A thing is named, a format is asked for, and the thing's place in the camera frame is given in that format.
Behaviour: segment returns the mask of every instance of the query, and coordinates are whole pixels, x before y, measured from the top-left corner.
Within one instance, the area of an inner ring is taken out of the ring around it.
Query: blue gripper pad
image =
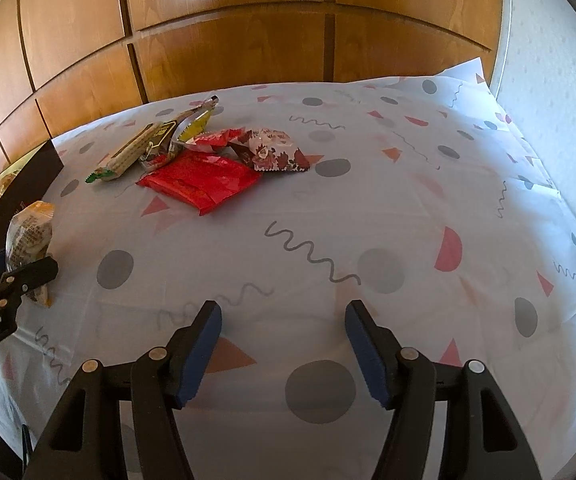
[[[206,301],[188,328],[189,332],[184,336],[184,343],[187,341],[188,345],[184,344],[185,348],[180,349],[186,352],[186,357],[181,369],[181,383],[175,395],[180,406],[184,406],[197,394],[221,334],[221,324],[221,307],[214,301]]]
[[[353,346],[354,355],[357,357],[370,395],[384,408],[388,408],[391,395],[386,381],[386,365],[379,355],[373,336],[366,327],[367,322],[372,323],[376,329],[373,334],[378,332],[379,327],[372,321],[363,303],[358,300],[351,301],[345,308],[345,332]]]

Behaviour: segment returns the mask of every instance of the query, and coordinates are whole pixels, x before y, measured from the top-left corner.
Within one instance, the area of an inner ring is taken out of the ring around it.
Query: white tablecloth
[[[55,139],[65,168],[44,200],[60,270],[53,306],[24,300],[0,343],[4,439],[19,451],[22,422],[36,439],[83,361],[134,360],[216,299],[223,337],[177,416],[196,478],[369,479],[391,413],[343,329],[360,298],[431,360],[487,363],[551,478],[576,451],[576,221],[481,73],[475,60],[438,76],[218,91],[209,130],[283,130],[313,164],[264,175],[204,217],[135,186],[138,165],[84,180],[211,92]],[[122,415],[139,478],[129,405]]]

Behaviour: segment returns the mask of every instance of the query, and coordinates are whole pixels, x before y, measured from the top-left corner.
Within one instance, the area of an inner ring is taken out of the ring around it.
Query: red snack package
[[[230,140],[236,139],[239,135],[243,134],[244,131],[244,128],[238,128],[236,130],[226,128],[225,130],[219,130],[217,132],[206,132],[184,142],[183,145],[195,152],[214,153],[215,149],[225,148]]]
[[[137,184],[194,205],[202,216],[260,177],[260,173],[235,160],[184,150],[170,164],[147,174]]]

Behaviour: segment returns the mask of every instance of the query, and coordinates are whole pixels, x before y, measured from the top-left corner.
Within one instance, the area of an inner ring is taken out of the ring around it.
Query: metal screw
[[[419,357],[419,352],[410,346],[401,349],[401,356],[407,361],[414,361]]]
[[[476,374],[483,373],[486,369],[484,364],[481,361],[473,360],[468,363],[468,368],[470,368],[471,372],[475,372]]]
[[[148,357],[150,357],[152,361],[161,361],[165,356],[167,356],[167,351],[162,346],[152,348],[151,351],[148,352]]]
[[[99,367],[99,362],[96,359],[90,359],[81,365],[81,369],[86,374],[89,374],[90,372],[95,371],[98,367]]]

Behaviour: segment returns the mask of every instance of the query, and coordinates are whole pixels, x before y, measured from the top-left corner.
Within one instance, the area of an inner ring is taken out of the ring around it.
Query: white wall
[[[566,0],[512,0],[497,100],[576,215],[576,13]]]

